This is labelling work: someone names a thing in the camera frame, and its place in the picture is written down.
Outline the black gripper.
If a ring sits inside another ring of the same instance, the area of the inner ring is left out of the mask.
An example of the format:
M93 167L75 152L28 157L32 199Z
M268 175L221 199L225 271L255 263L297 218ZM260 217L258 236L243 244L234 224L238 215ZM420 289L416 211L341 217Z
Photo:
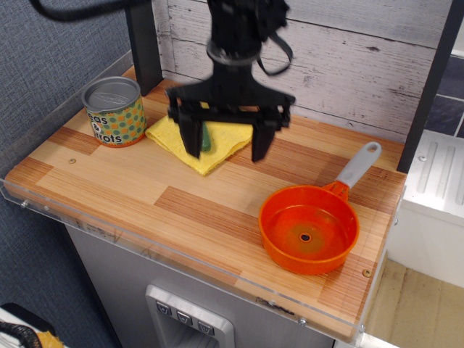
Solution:
M168 116L178 122L188 154L200 157L201 121L253 125L252 161L263 160L277 129L290 122L295 97L263 86L252 76L252 66L227 66L215 62L204 81L166 90Z

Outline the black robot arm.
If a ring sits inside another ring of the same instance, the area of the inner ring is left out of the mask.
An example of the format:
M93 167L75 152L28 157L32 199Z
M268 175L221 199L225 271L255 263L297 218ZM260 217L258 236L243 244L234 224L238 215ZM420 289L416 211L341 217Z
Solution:
M252 160L262 160L274 135L290 123L292 95L265 87L252 75L262 66L266 41L280 47L288 59L291 47L278 36L286 26L285 1L209 1L212 25L207 55L212 75L199 83L170 88L168 115L180 128L188 154L199 157L206 121L247 124L253 127Z

